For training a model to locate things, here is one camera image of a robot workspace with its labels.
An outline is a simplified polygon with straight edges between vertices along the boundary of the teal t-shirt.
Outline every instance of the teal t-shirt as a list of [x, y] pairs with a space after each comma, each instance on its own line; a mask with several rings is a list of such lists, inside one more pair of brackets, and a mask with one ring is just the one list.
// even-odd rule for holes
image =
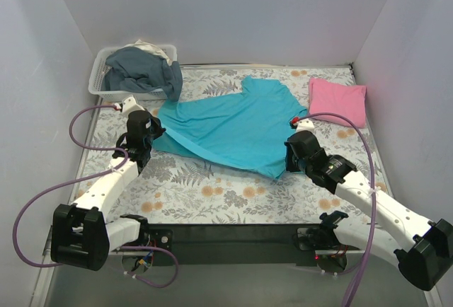
[[242, 93], [193, 102], [167, 100], [159, 110], [164, 135], [153, 148], [278, 178], [285, 171], [289, 121], [305, 116], [289, 89], [274, 79], [242, 81]]

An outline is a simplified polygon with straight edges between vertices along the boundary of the gray cloth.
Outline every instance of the gray cloth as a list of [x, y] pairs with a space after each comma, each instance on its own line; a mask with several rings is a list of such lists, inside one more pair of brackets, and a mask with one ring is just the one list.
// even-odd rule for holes
[[112, 69], [104, 76], [103, 90], [148, 93], [161, 88], [169, 100], [177, 101], [183, 87], [179, 63], [171, 66], [159, 56], [136, 47], [112, 53], [105, 64]]

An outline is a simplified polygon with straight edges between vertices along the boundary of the floral tablecloth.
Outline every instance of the floral tablecloth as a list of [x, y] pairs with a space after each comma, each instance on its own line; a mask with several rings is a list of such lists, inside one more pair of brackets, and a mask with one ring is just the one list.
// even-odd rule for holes
[[[241, 92], [241, 80], [247, 75], [279, 79], [307, 107], [310, 77], [354, 84], [349, 68], [183, 68], [184, 86], [180, 100]], [[153, 115], [157, 115], [163, 103], [163, 100], [141, 102]], [[117, 138], [125, 132], [125, 123], [126, 119], [114, 110], [101, 110], [91, 145], [114, 146]], [[362, 131], [373, 150], [377, 185], [385, 191], [382, 167], [372, 137], [368, 128]], [[364, 147], [353, 129], [315, 121], [315, 133], [327, 152], [346, 157], [369, 175]], [[89, 151], [83, 175], [105, 170], [110, 155], [108, 152]], [[92, 182], [81, 183], [76, 196], [82, 195], [90, 185]], [[302, 174], [285, 173], [279, 180], [272, 180], [200, 159], [153, 151], [148, 165], [120, 196], [108, 220], [128, 213], [145, 216], [155, 224], [317, 223], [321, 213], [333, 210], [346, 212], [350, 219], [361, 223], [369, 222], [352, 204], [313, 185]]]

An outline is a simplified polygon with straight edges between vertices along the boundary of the gray wall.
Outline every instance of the gray wall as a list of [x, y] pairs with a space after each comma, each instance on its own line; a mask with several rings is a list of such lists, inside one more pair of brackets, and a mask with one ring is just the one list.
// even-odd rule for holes
[[[453, 0], [388, 0], [355, 62], [396, 198], [453, 221]], [[453, 271], [438, 288], [453, 306]]]
[[[74, 178], [81, 151], [71, 143], [72, 116], [93, 103], [87, 79], [93, 56], [63, 0], [0, 0], [0, 306], [28, 306], [38, 270], [11, 243], [13, 221], [35, 194]], [[89, 117], [76, 129], [86, 136]], [[38, 201], [20, 225], [20, 244], [34, 261], [58, 202], [70, 188]]]
[[93, 53], [141, 37], [182, 63], [355, 60], [386, 0], [64, 0]]

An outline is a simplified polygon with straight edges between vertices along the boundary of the white plastic basket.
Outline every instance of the white plastic basket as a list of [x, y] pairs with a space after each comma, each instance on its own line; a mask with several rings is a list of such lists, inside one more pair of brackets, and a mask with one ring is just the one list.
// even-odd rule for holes
[[[178, 55], [176, 54], [176, 48], [173, 45], [158, 45], [170, 59], [176, 61]], [[104, 100], [110, 102], [120, 102], [127, 96], [134, 95], [137, 100], [162, 100], [167, 98], [166, 94], [162, 89], [156, 89], [149, 93], [130, 93], [128, 91], [102, 91], [102, 83], [104, 76], [110, 67], [105, 65], [105, 60], [116, 50], [121, 47], [106, 47], [102, 49], [96, 59], [94, 60], [93, 69], [91, 70], [90, 81], [88, 82], [88, 91], [93, 95], [99, 95]]]

